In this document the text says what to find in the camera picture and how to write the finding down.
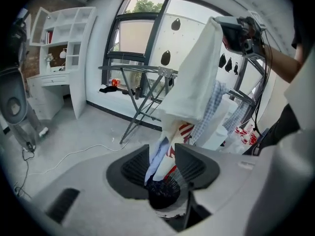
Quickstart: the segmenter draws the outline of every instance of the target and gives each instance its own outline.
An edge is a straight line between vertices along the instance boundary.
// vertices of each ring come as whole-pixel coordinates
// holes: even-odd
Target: dark clothing
[[[298,44],[302,44],[303,60],[305,61],[313,46],[313,42],[307,36],[306,28],[300,20],[296,8],[293,9],[293,18],[295,34],[292,47],[296,49]],[[244,155],[259,155],[263,148],[276,145],[283,137],[296,132],[299,129],[300,125],[290,105],[287,104],[284,107],[279,120],[270,128],[266,136],[245,151]]]

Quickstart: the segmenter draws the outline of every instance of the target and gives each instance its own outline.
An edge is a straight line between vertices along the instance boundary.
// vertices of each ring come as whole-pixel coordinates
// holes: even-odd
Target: gray floor
[[[76,120],[70,99],[65,101],[64,107],[51,121],[43,121],[43,123],[49,128],[49,134],[43,139],[34,136],[37,146],[35,157],[28,160],[30,169],[24,190],[30,196],[37,194],[42,188],[78,162],[115,152],[100,146],[93,147],[87,151],[68,156],[57,168],[45,174],[33,175],[34,173],[43,173],[55,167],[67,154],[93,145],[102,144],[113,150],[120,149],[123,146],[119,144],[120,137],[129,124],[126,120],[89,105],[86,106],[80,118]],[[33,133],[32,127],[27,122],[24,123],[23,128],[29,134]],[[128,139],[131,137],[123,149],[135,150],[144,144],[152,146],[156,143],[159,136],[159,131],[139,126],[135,133],[125,140],[128,142]],[[10,132],[7,134],[7,137],[14,144],[16,153],[7,154],[4,152],[1,155],[1,159],[9,169],[9,179],[12,185],[18,182],[16,186],[21,186],[27,165],[22,159],[22,148],[15,138]]]

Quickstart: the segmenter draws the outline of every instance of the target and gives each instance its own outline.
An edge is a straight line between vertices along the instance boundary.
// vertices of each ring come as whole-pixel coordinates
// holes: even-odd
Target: drawer
[[[48,119],[46,115],[46,108],[45,105],[36,105],[32,106],[38,119]]]
[[[30,97],[32,98],[34,105],[45,104],[45,94],[41,87],[40,80],[29,80],[28,85]]]
[[[46,86],[55,86],[55,85],[69,85],[69,75],[60,74],[60,75],[49,75],[41,77],[41,85]]]

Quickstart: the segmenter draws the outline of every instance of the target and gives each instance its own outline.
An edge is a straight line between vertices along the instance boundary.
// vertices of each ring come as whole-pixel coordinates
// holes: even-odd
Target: white bookshelf
[[[85,60],[90,34],[96,18],[95,7],[70,8],[49,12],[40,8],[31,31],[30,45],[40,46],[39,75],[29,78],[36,88],[69,85],[74,113],[79,118],[85,104]],[[47,32],[52,32],[48,43]],[[49,48],[67,45],[65,71],[47,69]]]

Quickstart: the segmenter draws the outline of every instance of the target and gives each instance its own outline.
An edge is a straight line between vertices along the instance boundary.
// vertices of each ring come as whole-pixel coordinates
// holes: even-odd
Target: human arm
[[[303,64],[302,45],[297,45],[294,59],[268,45],[265,45],[264,51],[267,65],[271,64],[272,59],[271,69],[282,79],[291,83]]]

